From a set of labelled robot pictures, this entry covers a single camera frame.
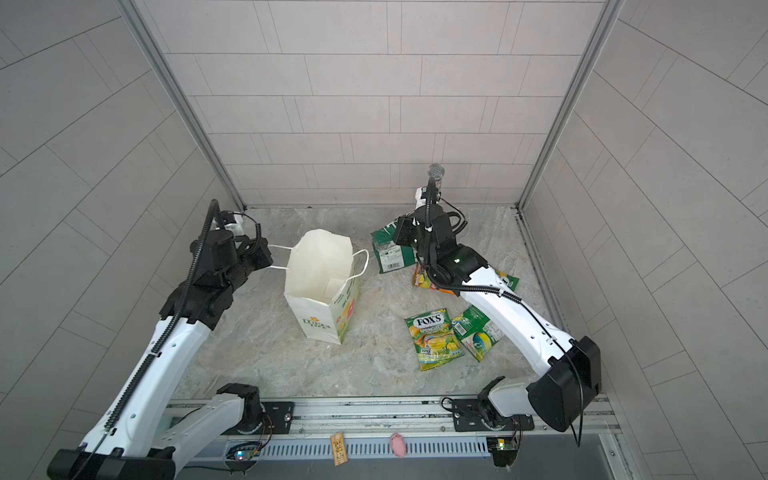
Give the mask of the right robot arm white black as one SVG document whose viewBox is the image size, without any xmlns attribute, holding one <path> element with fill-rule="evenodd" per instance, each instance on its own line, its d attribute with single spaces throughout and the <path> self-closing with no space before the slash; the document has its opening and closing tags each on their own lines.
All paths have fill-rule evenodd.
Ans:
<svg viewBox="0 0 768 480">
<path fill-rule="evenodd" d="M 601 352 L 589 337 L 575 340 L 531 309 L 487 260 L 456 240 L 450 215 L 424 204 L 395 222 L 394 243 L 412 247 L 419 265 L 439 289 L 477 308 L 519 349 L 538 378 L 528 385 L 499 380 L 479 397 L 485 421 L 517 413 L 526 395 L 536 415 L 564 432 L 581 419 L 600 393 Z"/>
</svg>

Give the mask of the pink oval eraser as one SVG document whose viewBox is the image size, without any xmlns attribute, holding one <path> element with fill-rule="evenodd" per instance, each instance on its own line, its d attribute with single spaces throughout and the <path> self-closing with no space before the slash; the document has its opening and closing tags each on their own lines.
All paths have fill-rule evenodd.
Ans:
<svg viewBox="0 0 768 480">
<path fill-rule="evenodd" d="M 393 434 L 389 439 L 392 454 L 397 458 L 404 458 L 407 454 L 407 445 L 405 439 L 398 433 Z"/>
</svg>

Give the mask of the circuit board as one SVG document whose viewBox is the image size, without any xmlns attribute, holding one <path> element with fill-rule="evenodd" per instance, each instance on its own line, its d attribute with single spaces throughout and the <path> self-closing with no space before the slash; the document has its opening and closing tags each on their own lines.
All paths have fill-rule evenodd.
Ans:
<svg viewBox="0 0 768 480">
<path fill-rule="evenodd" d="M 225 455 L 225 465 L 233 472 L 245 474 L 258 462 L 262 443 L 249 441 L 232 446 Z"/>
<path fill-rule="evenodd" d="M 487 437 L 487 450 L 496 468 L 511 467 L 519 453 L 520 442 L 515 437 Z"/>
</svg>

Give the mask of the green Real chips bag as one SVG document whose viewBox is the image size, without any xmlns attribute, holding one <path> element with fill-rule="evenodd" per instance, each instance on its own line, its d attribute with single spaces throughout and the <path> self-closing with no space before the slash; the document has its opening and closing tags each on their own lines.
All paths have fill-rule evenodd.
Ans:
<svg viewBox="0 0 768 480">
<path fill-rule="evenodd" d="M 391 222 L 370 233 L 380 274 L 397 271 L 416 264 L 413 249 L 397 245 L 394 242 L 395 231 L 396 223 Z"/>
</svg>

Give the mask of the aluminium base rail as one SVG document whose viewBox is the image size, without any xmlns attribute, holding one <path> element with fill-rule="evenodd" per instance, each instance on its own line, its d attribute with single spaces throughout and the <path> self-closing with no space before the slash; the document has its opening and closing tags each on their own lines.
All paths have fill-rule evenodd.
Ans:
<svg viewBox="0 0 768 480">
<path fill-rule="evenodd" d="M 409 458 L 488 458 L 490 446 L 506 448 L 517 440 L 554 436 L 556 430 L 525 411 L 505 426 L 489 428 L 469 410 L 472 396 L 339 397 L 267 399 L 264 402 L 275 431 L 258 461 L 330 460 L 331 437 L 340 433 L 347 456 L 392 459 L 390 438 L 403 437 Z"/>
</svg>

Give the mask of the wooden tag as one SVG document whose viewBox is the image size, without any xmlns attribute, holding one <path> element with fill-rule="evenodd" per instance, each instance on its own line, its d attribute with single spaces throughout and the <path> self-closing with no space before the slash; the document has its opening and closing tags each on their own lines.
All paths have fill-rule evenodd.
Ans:
<svg viewBox="0 0 768 480">
<path fill-rule="evenodd" d="M 331 452 L 335 466 L 340 466 L 348 462 L 348 454 L 344 434 L 338 432 L 330 437 Z"/>
</svg>

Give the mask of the white paper bag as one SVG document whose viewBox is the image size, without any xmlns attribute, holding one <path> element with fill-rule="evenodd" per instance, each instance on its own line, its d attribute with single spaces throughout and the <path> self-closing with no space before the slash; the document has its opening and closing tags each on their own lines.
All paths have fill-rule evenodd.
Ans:
<svg viewBox="0 0 768 480">
<path fill-rule="evenodd" d="M 292 246 L 281 269 L 284 297 L 307 338 L 341 345 L 347 335 L 368 269 L 370 252 L 353 250 L 351 239 L 310 230 Z"/>
</svg>

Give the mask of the left circuit board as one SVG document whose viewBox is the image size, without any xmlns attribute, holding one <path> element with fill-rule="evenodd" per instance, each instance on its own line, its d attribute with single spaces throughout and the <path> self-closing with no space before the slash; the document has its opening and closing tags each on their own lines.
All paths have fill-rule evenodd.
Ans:
<svg viewBox="0 0 768 480">
<path fill-rule="evenodd" d="M 262 443 L 249 441 L 232 446 L 225 455 L 225 465 L 233 472 L 245 474 L 258 462 Z"/>
</svg>

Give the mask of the orange Fox's fruits candy bag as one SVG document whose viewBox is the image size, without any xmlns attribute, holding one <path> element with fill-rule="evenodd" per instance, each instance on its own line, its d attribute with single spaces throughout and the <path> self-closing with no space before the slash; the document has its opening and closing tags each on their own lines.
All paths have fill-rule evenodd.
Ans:
<svg viewBox="0 0 768 480">
<path fill-rule="evenodd" d="M 428 289 L 432 291 L 439 291 L 449 295 L 455 295 L 455 293 L 450 289 L 438 288 L 436 285 L 434 285 L 430 280 L 429 276 L 427 275 L 426 271 L 423 269 L 423 267 L 420 264 L 417 264 L 415 267 L 415 270 L 412 276 L 412 284 L 414 287 Z"/>
</svg>

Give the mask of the right circuit board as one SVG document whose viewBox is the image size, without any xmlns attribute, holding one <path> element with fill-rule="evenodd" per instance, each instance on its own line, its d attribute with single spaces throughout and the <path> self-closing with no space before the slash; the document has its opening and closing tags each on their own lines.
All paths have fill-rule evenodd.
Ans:
<svg viewBox="0 0 768 480">
<path fill-rule="evenodd" d="M 496 468 L 511 467 L 519 453 L 520 442 L 515 437 L 487 437 L 487 450 Z"/>
</svg>

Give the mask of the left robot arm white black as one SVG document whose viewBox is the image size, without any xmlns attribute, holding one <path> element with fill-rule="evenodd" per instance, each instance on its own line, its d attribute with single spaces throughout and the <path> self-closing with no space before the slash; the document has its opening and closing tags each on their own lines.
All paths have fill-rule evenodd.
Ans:
<svg viewBox="0 0 768 480">
<path fill-rule="evenodd" d="M 74 449 L 50 461 L 50 479 L 173 479 L 215 437 L 263 428 L 257 387 L 229 383 L 175 427 L 159 432 L 168 401 L 248 276 L 271 266 L 262 235 L 206 228 L 190 249 L 188 278 L 161 310 L 142 360 L 108 411 Z"/>
</svg>

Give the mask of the green Fox's candy bag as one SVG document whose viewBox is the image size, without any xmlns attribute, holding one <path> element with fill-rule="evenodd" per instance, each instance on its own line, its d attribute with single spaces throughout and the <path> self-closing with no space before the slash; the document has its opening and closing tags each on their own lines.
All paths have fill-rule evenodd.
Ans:
<svg viewBox="0 0 768 480">
<path fill-rule="evenodd" d="M 470 306 L 451 322 L 452 330 L 463 347 L 481 362 L 506 335 L 475 306 Z"/>
<path fill-rule="evenodd" d="M 509 275 L 499 270 L 496 270 L 496 274 L 498 275 L 499 279 L 503 282 L 503 284 L 506 285 L 511 291 L 516 290 L 519 283 L 519 279 L 517 277 Z"/>
<path fill-rule="evenodd" d="M 445 308 L 406 318 L 405 324 L 421 371 L 432 370 L 464 355 Z"/>
</svg>

